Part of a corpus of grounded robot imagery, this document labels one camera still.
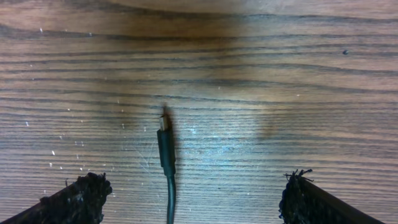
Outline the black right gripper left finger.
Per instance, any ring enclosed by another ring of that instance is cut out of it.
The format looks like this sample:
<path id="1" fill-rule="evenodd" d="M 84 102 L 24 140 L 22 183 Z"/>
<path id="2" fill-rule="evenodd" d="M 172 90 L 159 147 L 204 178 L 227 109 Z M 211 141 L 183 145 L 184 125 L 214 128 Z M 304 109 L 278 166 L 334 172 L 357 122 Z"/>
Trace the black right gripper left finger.
<path id="1" fill-rule="evenodd" d="M 1 224 L 100 224 L 103 206 L 112 191 L 105 173 L 89 172 Z"/>

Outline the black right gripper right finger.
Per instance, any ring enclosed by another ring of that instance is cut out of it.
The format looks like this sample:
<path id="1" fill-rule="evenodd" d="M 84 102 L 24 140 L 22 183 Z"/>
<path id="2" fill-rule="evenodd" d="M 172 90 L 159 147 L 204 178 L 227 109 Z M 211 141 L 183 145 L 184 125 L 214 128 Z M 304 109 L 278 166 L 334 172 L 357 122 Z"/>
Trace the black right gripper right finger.
<path id="1" fill-rule="evenodd" d="M 304 175 L 312 170 L 285 174 L 287 183 L 279 202 L 285 224 L 383 224 L 313 184 Z"/>

